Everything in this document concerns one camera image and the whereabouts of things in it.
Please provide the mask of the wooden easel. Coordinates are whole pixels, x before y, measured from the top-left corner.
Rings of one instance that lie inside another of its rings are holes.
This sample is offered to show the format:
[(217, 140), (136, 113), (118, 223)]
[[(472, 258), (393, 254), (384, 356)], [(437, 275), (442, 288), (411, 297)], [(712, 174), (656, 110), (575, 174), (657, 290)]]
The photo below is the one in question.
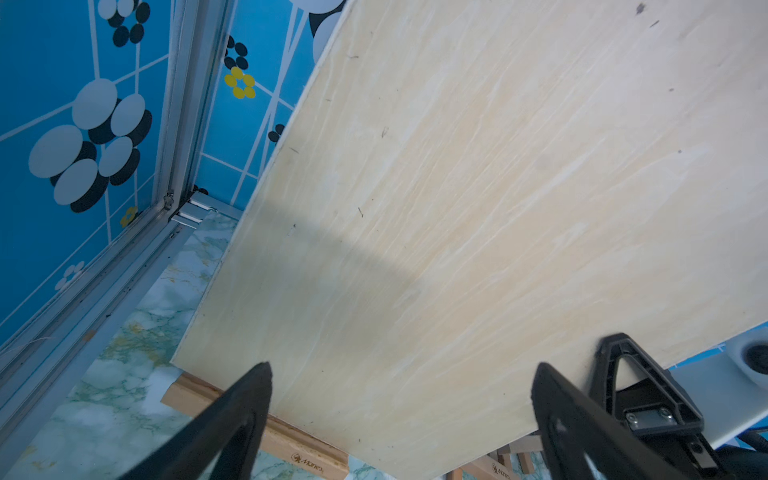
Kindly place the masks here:
[(530, 434), (448, 472), (445, 478), (462, 479), (464, 475), (471, 475), (474, 479), (521, 479), (513, 463), (517, 462), (523, 475), (535, 474), (533, 454), (542, 451), (541, 436)]
[[(223, 391), (183, 372), (167, 389), (161, 403), (191, 418), (217, 400)], [(260, 449), (323, 479), (345, 479), (348, 454), (269, 415)]]

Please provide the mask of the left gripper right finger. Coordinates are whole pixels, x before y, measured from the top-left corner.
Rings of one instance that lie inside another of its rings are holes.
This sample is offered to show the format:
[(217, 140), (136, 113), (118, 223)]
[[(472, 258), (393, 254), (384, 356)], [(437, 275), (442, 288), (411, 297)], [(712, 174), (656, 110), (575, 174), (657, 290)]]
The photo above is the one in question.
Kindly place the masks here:
[(552, 365), (538, 365), (531, 400), (545, 461), (554, 479), (682, 479)]

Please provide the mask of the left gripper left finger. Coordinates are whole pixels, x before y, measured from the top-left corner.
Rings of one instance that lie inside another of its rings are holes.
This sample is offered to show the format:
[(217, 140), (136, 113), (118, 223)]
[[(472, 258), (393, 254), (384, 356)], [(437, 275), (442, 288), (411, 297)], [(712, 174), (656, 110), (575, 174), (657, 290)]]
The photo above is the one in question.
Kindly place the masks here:
[(124, 479), (248, 479), (264, 434), (272, 396), (269, 363), (255, 365)]

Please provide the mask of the plywood board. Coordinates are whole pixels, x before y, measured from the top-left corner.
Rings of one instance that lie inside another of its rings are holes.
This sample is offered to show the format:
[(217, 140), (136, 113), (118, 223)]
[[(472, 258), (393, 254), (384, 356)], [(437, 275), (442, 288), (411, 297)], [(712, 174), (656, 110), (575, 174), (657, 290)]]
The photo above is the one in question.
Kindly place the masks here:
[(767, 319), (763, 1), (355, 1), (173, 363), (399, 479)]

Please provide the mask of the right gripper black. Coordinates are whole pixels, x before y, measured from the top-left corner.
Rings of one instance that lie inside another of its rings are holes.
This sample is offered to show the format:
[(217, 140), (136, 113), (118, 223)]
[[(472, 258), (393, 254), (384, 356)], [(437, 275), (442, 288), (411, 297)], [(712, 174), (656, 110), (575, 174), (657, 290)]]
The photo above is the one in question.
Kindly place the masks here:
[[(589, 397), (631, 432), (624, 436), (627, 479), (765, 479), (767, 438), (744, 431), (745, 447), (712, 448), (700, 434), (703, 415), (683, 387), (624, 333), (603, 338)], [(640, 379), (618, 388), (626, 362)]]

